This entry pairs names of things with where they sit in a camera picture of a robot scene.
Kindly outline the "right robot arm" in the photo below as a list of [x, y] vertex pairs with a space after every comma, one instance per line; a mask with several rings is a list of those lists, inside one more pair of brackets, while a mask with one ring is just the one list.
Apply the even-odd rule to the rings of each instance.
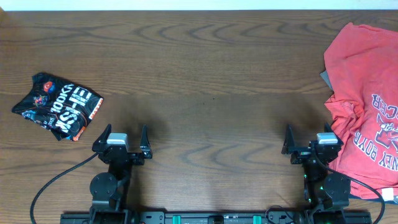
[[307, 146], [297, 146], [291, 126], [286, 127], [282, 154], [304, 171], [304, 199], [309, 206], [291, 216], [293, 223], [333, 223], [346, 220], [343, 209], [349, 205], [350, 180], [329, 170], [338, 157], [343, 141], [325, 124], [324, 132]]

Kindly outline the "red soccer t-shirt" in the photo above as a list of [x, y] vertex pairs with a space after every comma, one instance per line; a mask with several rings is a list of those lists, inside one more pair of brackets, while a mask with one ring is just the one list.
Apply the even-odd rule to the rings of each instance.
[[343, 141], [333, 170], [397, 196], [397, 33], [347, 24], [324, 53], [325, 102]]

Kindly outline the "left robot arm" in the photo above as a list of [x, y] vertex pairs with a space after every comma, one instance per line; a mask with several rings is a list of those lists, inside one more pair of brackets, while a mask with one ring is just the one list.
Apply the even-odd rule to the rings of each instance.
[[90, 183], [92, 206], [90, 223], [140, 223], [140, 215], [127, 208], [126, 201], [134, 166], [142, 166], [153, 153], [147, 136], [147, 126], [142, 127], [140, 151], [130, 152], [128, 136], [114, 133], [107, 125], [93, 143], [92, 150], [108, 165], [108, 171], [96, 175]]

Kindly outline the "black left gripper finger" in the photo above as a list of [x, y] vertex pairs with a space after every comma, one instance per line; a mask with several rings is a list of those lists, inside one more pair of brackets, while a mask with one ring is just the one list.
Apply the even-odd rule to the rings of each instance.
[[146, 125], [143, 125], [143, 127], [142, 127], [140, 148], [143, 153], [151, 153], [152, 152], [149, 138], [147, 135], [147, 126]]
[[106, 144], [108, 136], [111, 134], [111, 124], [108, 124], [104, 131], [100, 134], [100, 136], [97, 138], [96, 143], [97, 144]]

